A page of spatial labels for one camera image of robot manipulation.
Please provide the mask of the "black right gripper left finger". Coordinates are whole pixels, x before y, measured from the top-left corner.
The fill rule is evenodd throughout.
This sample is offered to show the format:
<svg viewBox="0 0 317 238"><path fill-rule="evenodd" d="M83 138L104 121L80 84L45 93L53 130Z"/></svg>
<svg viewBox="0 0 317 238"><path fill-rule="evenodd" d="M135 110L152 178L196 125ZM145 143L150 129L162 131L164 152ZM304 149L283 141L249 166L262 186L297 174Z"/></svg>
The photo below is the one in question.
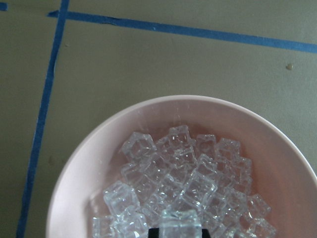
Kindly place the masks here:
<svg viewBox="0 0 317 238"><path fill-rule="evenodd" d="M159 238L159 228L148 229L148 238Z"/></svg>

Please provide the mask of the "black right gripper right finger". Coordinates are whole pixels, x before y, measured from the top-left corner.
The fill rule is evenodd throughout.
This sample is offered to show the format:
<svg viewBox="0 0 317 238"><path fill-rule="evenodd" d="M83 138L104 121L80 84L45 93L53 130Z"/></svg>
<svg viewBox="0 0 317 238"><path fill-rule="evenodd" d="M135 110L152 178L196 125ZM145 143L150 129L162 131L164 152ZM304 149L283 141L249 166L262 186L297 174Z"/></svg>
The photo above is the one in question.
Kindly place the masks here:
<svg viewBox="0 0 317 238"><path fill-rule="evenodd" d="M202 229L202 238L211 238L208 229Z"/></svg>

